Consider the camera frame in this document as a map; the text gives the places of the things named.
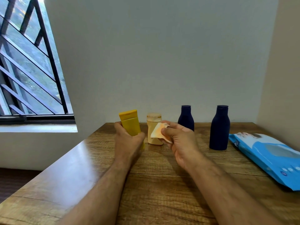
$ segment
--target dark brown floor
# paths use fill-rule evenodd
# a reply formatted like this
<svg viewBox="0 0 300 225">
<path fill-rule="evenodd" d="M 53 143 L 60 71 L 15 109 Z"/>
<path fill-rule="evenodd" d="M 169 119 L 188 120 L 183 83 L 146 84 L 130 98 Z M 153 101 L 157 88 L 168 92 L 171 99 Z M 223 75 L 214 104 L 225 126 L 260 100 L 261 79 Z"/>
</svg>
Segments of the dark brown floor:
<svg viewBox="0 0 300 225">
<path fill-rule="evenodd" d="M 0 168 L 0 203 L 39 173 L 41 171 Z"/>
</svg>

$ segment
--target person's right arm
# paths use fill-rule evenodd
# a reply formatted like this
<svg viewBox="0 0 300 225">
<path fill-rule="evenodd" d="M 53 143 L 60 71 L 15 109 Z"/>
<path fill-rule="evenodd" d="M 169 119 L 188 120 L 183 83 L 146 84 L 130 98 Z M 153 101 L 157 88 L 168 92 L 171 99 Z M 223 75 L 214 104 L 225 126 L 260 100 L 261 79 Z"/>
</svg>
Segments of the person's right arm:
<svg viewBox="0 0 300 225">
<path fill-rule="evenodd" d="M 199 151 L 192 130 L 177 123 L 163 122 L 170 127 L 162 129 L 162 134 L 172 137 L 174 143 L 162 141 L 172 149 L 178 164 L 193 178 L 220 225 L 283 224 Z"/>
</svg>

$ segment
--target cream-colored bottle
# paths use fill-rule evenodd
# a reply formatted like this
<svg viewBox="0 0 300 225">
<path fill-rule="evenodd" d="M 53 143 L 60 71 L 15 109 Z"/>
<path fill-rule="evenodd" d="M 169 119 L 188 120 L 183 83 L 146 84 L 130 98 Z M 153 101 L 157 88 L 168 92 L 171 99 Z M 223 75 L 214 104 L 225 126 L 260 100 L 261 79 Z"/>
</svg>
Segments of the cream-colored bottle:
<svg viewBox="0 0 300 225">
<path fill-rule="evenodd" d="M 157 123 L 161 122 L 160 113 L 148 113 L 147 114 L 147 125 L 148 125 L 148 143 L 152 145 L 163 145 L 163 143 L 157 138 L 151 138 L 151 133 L 156 127 Z"/>
</svg>

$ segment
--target wet wipes package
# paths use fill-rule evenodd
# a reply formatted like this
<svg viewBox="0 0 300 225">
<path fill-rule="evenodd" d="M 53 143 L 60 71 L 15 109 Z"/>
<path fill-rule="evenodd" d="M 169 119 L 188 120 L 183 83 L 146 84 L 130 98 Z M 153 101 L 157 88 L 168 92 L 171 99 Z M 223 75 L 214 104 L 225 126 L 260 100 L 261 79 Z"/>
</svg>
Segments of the wet wipes package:
<svg viewBox="0 0 300 225">
<path fill-rule="evenodd" d="M 300 152 L 264 134 L 239 132 L 229 139 L 277 182 L 300 190 Z"/>
</svg>

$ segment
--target wooden tabletop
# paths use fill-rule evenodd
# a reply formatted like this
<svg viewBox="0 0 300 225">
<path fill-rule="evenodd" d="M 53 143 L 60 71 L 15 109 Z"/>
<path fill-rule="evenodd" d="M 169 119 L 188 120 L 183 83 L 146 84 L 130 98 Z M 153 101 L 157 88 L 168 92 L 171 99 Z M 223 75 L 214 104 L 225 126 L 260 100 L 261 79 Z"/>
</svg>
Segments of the wooden tabletop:
<svg viewBox="0 0 300 225">
<path fill-rule="evenodd" d="M 147 133 L 145 123 L 141 129 Z M 300 224 L 300 193 L 276 183 L 231 143 L 226 151 L 209 149 L 209 130 L 210 123 L 195 124 L 201 151 L 287 224 Z M 270 135 L 253 123 L 231 123 L 230 132 Z M 113 162 L 114 134 L 106 123 L 2 202 L 0 223 L 55 224 Z M 126 180 L 117 224 L 199 223 L 217 224 L 191 177 L 166 146 L 146 144 Z"/>
</svg>

